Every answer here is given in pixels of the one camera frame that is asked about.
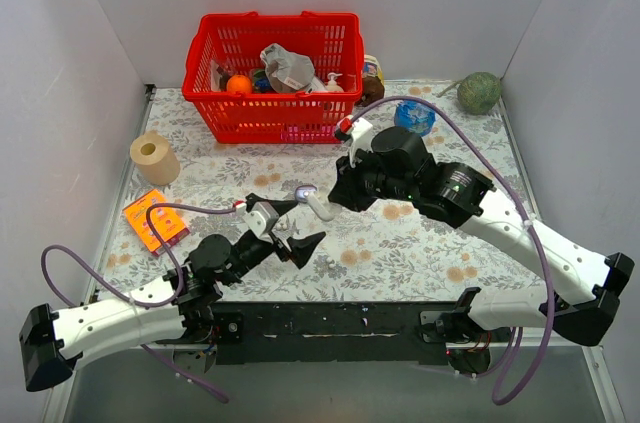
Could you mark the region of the purple earbud charging case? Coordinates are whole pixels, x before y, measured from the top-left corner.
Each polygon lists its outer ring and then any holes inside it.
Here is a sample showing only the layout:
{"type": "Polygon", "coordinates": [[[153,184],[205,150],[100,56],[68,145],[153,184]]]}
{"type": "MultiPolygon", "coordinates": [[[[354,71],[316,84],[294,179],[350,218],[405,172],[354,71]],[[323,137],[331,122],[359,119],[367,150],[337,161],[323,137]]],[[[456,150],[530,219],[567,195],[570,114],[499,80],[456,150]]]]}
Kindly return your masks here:
{"type": "Polygon", "coordinates": [[[301,185],[294,191],[294,198],[299,203],[308,204],[315,196],[318,188],[314,185],[301,185]]]}

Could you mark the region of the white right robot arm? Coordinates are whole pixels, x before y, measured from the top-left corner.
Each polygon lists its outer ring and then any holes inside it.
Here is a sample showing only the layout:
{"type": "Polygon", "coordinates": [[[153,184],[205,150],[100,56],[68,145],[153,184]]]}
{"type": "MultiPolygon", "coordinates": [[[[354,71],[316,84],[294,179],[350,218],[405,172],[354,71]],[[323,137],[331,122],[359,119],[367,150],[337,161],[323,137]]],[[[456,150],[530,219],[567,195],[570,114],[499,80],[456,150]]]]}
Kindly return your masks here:
{"type": "Polygon", "coordinates": [[[405,128],[375,133],[364,119],[344,119],[335,135],[349,150],[336,162],[331,203],[363,212],[378,200],[408,202],[420,215],[489,243],[536,275],[543,273],[540,260],[547,260],[551,291],[467,289],[452,310],[423,321],[427,340],[462,343],[501,328],[550,324],[582,346],[602,341],[634,268],[629,257],[592,252],[522,217],[489,178],[463,163],[436,162],[423,140],[405,128]]]}

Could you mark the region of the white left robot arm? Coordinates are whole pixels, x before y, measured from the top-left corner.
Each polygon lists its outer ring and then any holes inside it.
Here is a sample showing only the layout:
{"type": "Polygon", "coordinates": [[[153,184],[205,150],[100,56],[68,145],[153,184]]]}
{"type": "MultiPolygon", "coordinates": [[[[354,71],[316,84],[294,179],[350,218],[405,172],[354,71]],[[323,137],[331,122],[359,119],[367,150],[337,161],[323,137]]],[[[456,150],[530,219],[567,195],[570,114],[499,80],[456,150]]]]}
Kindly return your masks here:
{"type": "Polygon", "coordinates": [[[25,387],[29,392],[53,388],[75,370],[105,356],[151,343],[197,343],[214,350],[238,343],[244,321],[234,312],[216,312],[224,286],[243,277],[271,255],[303,268],[323,233],[302,239],[279,238],[274,229],[298,204],[324,221],[333,219],[315,189],[304,187],[292,200],[268,200],[250,194],[233,207],[247,231],[235,243],[212,234],[177,265],[127,293],[85,305],[54,310],[31,309],[19,334],[25,387]]]}

